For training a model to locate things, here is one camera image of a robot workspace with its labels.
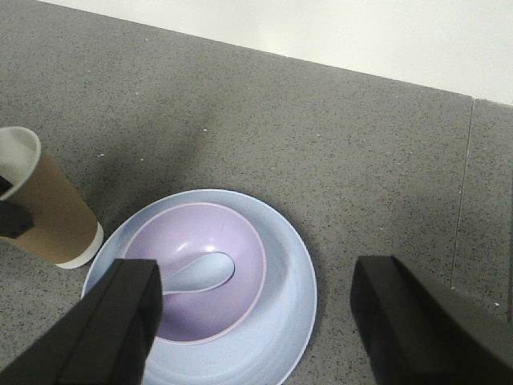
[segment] white cup bottom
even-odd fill
[[[77,267],[85,265],[96,255],[96,252],[99,250],[102,243],[103,227],[100,223],[98,223],[98,229],[96,230],[96,235],[93,239],[93,242],[87,247],[87,249],[82,254],[80,254],[77,258],[72,259],[71,261],[57,263],[55,265],[62,269],[75,269]]]

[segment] light blue plate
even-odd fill
[[[234,330],[200,345],[174,345],[157,338],[146,362],[144,385],[279,385],[303,355],[317,308],[315,272],[305,244],[276,210],[247,195],[194,190],[140,210],[107,240],[93,262],[83,295],[119,257],[137,229],[176,205],[212,202],[245,216],[261,236],[267,275],[252,313]]]

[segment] paper cup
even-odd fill
[[[24,208],[34,222],[18,237],[1,239],[64,269],[95,256],[102,226],[31,130],[0,129],[0,175],[13,185],[0,201]]]

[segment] bowl rim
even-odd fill
[[[260,234],[257,232],[257,229],[255,229],[255,226],[253,226],[253,224],[249,221],[248,218],[246,218],[244,215],[242,215],[241,213],[239,213],[238,211],[230,208],[230,207],[227,207],[227,206],[224,206],[224,205],[220,205],[218,203],[213,203],[213,202],[207,202],[207,201],[201,201],[201,202],[192,202],[192,203],[183,203],[181,205],[176,205],[176,206],[173,206],[173,207],[170,207],[169,209],[165,209],[164,211],[161,211],[160,213],[156,214],[155,216],[151,217],[150,219],[148,219],[146,222],[144,222],[138,229],[137,231],[134,233],[134,235],[130,238],[130,240],[127,242],[127,245],[125,246],[122,254],[121,254],[121,258],[122,259],[126,259],[126,256],[127,256],[127,251],[128,249],[130,248],[132,242],[140,235],[140,233],[147,227],[149,226],[153,221],[155,221],[156,219],[158,219],[159,217],[169,213],[170,211],[174,211],[174,210],[177,210],[177,209],[181,209],[183,207],[188,207],[188,206],[199,206],[199,205],[208,205],[208,206],[213,206],[213,207],[217,207],[217,208],[220,208],[220,209],[225,209],[226,211],[229,211],[230,213],[234,214],[235,216],[239,217],[243,222],[245,222],[245,224],[248,226],[248,228],[252,231],[252,233],[255,235],[256,237],[256,240],[258,242],[258,245],[259,245],[259,249],[261,251],[261,259],[262,259],[262,276],[261,276],[261,281],[260,281],[260,285],[258,287],[258,291],[256,292],[256,295],[254,297],[254,299],[252,300],[252,303],[250,304],[250,306],[248,307],[248,309],[232,324],[230,325],[229,327],[227,327],[226,329],[223,329],[222,331],[218,332],[218,333],[215,333],[211,336],[208,336],[206,338],[201,338],[201,339],[194,339],[194,340],[191,340],[191,341],[175,341],[175,340],[172,340],[172,339],[167,339],[167,338],[163,338],[163,337],[160,337],[158,335],[155,336],[155,339],[161,341],[161,342],[165,342],[165,343],[169,343],[169,344],[172,344],[172,345],[198,345],[198,344],[201,344],[201,343],[206,343],[206,342],[210,342],[210,341],[213,341],[215,339],[218,339],[219,337],[222,337],[223,335],[227,334],[228,332],[230,332],[231,330],[235,329],[238,325],[240,325],[247,317],[248,315],[252,312],[253,308],[255,307],[255,305],[257,304],[258,302],[258,299],[260,298],[261,296],[261,293],[262,293],[262,290],[264,289],[264,283],[265,283],[265,276],[267,274],[267,256],[265,254],[265,247],[264,247],[264,243],[262,242],[261,240],[261,237],[260,237]]]

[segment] cup rim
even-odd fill
[[[2,134],[5,134],[7,132],[23,132],[25,134],[28,134],[34,140],[34,143],[35,143],[35,157],[34,157],[34,161],[30,165],[30,168],[29,168],[28,172],[26,173],[26,175],[17,184],[13,185],[13,187],[9,188],[6,192],[4,192],[0,196],[0,201],[6,201],[10,197],[12,197],[30,179],[30,177],[34,173],[34,170],[38,166],[39,160],[41,159],[41,152],[42,152],[41,141],[39,140],[39,138],[35,134],[35,132],[29,130],[28,128],[24,128],[24,127],[4,127],[4,128],[0,128],[0,137],[2,136]]]

